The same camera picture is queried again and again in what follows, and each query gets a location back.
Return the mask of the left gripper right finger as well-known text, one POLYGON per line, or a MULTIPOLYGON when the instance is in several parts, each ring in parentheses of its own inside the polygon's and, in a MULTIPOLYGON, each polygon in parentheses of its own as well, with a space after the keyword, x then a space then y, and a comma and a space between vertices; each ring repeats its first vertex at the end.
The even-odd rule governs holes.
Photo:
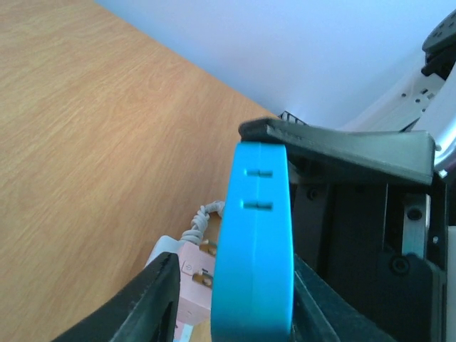
POLYGON ((342 299, 298 255, 294 256, 291 341, 393 341, 342 299))

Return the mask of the white power strip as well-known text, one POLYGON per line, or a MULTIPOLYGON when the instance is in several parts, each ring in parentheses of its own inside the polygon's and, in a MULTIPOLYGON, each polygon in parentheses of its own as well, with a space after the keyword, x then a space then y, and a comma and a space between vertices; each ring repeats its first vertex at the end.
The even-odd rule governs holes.
POLYGON ((177 320, 180 297, 180 247, 189 241, 163 236, 154 247, 146 269, 153 275, 147 288, 142 321, 149 341, 190 341, 193 328, 177 320))

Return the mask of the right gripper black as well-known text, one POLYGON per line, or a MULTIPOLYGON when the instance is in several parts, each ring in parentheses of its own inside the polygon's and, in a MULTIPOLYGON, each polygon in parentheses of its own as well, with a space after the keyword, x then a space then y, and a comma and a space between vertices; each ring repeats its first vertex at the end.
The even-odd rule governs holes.
POLYGON ((448 339, 448 187, 429 133, 260 118, 239 134, 286 148, 294 256, 393 341, 448 339))

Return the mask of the blue round adapter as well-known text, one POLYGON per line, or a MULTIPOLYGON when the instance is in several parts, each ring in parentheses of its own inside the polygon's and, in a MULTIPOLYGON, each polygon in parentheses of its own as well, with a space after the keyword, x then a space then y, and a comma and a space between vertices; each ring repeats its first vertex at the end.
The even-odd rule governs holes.
POLYGON ((284 145, 236 146, 212 289, 213 341, 287 341, 294 249, 284 145))

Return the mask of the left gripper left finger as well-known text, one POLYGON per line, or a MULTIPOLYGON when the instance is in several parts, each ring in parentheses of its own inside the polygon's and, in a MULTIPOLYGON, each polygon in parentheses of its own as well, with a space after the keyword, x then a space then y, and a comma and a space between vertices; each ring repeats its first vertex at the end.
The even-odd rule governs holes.
POLYGON ((143 312, 153 275, 146 267, 112 299, 55 341, 144 341, 143 312))

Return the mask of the pink cube adapter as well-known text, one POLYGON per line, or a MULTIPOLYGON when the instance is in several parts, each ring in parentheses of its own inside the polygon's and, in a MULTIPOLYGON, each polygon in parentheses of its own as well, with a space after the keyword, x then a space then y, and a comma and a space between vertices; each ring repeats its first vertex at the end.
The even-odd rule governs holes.
POLYGON ((185 242, 177 255, 180 263, 180 297, 177 320, 191 326, 210 317, 215 248, 185 242))

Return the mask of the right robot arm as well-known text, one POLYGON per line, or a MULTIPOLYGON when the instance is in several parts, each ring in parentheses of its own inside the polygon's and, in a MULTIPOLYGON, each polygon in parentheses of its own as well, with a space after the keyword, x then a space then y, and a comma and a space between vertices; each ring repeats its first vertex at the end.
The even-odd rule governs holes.
POLYGON ((455 15, 341 132, 243 123, 286 148, 295 252, 292 341, 455 338, 455 15))

